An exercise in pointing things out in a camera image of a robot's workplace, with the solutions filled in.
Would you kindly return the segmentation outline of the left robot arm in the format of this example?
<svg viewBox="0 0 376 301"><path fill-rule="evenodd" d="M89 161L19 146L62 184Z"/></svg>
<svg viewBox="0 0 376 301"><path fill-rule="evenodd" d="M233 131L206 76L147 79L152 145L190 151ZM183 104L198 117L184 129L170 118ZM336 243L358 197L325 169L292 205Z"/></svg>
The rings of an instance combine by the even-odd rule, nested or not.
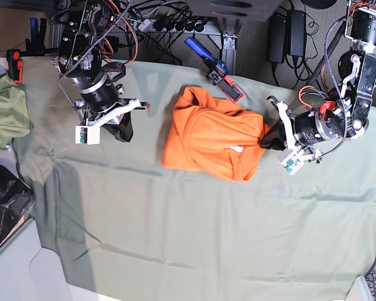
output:
<svg viewBox="0 0 376 301"><path fill-rule="evenodd" d="M376 87L376 1L349 1L337 20L331 40L324 40L323 58L298 101L306 112L295 115L284 102L269 100L279 120L260 140L263 149L284 152L281 163L320 161L317 143L340 144L364 136Z"/></svg>

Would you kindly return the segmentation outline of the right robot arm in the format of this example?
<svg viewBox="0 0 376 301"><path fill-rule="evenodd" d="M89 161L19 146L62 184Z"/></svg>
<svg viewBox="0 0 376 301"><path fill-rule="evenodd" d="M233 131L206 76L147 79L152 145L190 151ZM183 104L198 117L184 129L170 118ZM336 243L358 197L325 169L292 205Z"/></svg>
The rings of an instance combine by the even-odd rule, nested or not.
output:
<svg viewBox="0 0 376 301"><path fill-rule="evenodd" d="M75 127L76 144L98 145L105 129L120 142L133 137L131 113L150 110L150 104L123 97L119 82L126 75L126 63L111 61L115 47L107 36L124 21L132 2L73 1L58 49L58 83L65 78L75 85L80 98L65 94L80 118Z"/></svg>

